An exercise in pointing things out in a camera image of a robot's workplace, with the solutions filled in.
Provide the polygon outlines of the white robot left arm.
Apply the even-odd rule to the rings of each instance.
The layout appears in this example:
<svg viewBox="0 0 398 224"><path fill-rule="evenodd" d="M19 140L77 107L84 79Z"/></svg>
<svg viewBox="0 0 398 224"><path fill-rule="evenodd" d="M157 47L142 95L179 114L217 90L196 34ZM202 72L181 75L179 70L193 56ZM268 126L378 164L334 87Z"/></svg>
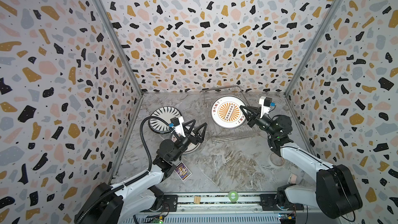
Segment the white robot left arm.
<svg viewBox="0 0 398 224"><path fill-rule="evenodd" d="M143 134L145 122L151 119L151 116L146 117L140 124L140 137L149 160L148 168L120 183L99 184L75 215L76 224L120 224L142 211L156 211L165 207L164 192L157 185L175 172L177 166L174 162L182 158L190 144L204 142L207 123L196 125L195 120L184 122L182 117L170 121L158 117L157 120L167 125L176 140L163 140L156 157L152 158Z"/></svg>

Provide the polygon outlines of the white plate black stripes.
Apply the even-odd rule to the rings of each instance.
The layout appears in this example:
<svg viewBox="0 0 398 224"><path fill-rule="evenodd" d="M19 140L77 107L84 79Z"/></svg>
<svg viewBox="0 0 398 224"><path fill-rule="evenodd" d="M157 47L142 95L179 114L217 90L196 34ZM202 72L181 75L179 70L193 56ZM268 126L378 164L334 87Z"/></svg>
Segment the white plate black stripes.
<svg viewBox="0 0 398 224"><path fill-rule="evenodd" d="M148 123L150 129L157 134L167 134L170 133L169 124L171 123L171 119L181 117L181 112L175 107L163 106L155 110L151 116L159 117L167 121L167 124L158 119L151 118Z"/></svg>

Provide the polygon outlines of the white plate orange sunburst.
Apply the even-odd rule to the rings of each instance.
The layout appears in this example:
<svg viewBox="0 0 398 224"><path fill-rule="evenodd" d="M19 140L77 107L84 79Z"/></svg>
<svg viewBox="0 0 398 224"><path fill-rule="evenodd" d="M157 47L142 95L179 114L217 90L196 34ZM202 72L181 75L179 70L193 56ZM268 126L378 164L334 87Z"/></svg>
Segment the white plate orange sunburst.
<svg viewBox="0 0 398 224"><path fill-rule="evenodd" d="M174 149L177 150L180 155L187 155L195 152L204 141L204 137L200 131L186 131L185 136L182 134L171 134L170 139L174 142Z"/></svg>

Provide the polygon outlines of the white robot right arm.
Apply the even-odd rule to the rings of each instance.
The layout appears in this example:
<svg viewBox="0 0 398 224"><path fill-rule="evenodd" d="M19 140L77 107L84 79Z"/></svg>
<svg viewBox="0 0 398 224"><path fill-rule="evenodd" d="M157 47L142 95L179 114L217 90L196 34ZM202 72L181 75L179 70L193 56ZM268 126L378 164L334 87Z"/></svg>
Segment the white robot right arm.
<svg viewBox="0 0 398 224"><path fill-rule="evenodd" d="M363 206L363 201L350 170L340 164L333 165L302 149L289 138L292 121L286 115L270 118L261 108L240 106L250 127L258 126L268 134L270 150L277 156L299 167L315 181L315 188L289 183L278 187L276 204L289 209L295 204L320 209L327 217L336 219L353 213Z"/></svg>

